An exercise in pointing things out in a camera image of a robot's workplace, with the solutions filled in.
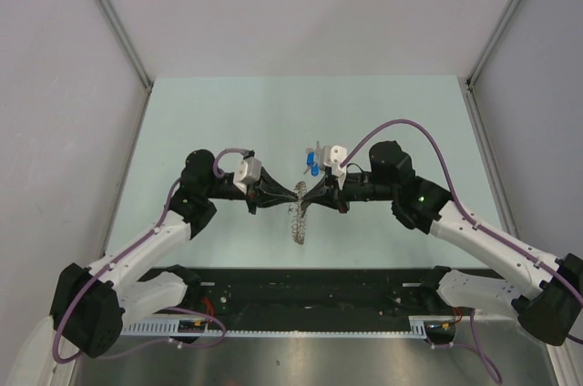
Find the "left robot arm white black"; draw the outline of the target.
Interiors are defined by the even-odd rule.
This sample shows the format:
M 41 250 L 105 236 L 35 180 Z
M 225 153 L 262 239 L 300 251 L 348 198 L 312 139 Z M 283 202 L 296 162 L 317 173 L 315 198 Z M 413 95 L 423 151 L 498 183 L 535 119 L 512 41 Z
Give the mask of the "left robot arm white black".
M 297 201 L 297 194 L 273 179 L 253 151 L 237 152 L 242 160 L 230 173 L 220 170 L 218 157 L 207 149 L 191 152 L 151 228 L 88 266 L 72 263 L 60 272 L 49 311 L 56 363 L 75 360 L 60 355 L 61 340 L 97 358 L 113 346 L 124 327 L 160 310 L 189 313 L 200 305 L 196 280 L 179 268 L 148 281 L 142 276 L 209 225 L 217 213 L 215 200 L 242 201 L 251 214 Z

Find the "metal disc with keyrings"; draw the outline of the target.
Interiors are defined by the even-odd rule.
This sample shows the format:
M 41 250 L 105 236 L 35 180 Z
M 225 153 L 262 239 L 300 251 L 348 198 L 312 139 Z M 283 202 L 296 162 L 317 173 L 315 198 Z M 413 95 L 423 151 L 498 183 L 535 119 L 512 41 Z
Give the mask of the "metal disc with keyrings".
M 307 193 L 306 182 L 299 181 L 295 185 L 293 192 L 297 200 L 288 207 L 288 213 L 291 214 L 291 238 L 296 244 L 303 245 L 306 235 L 306 213 L 302 204 Z

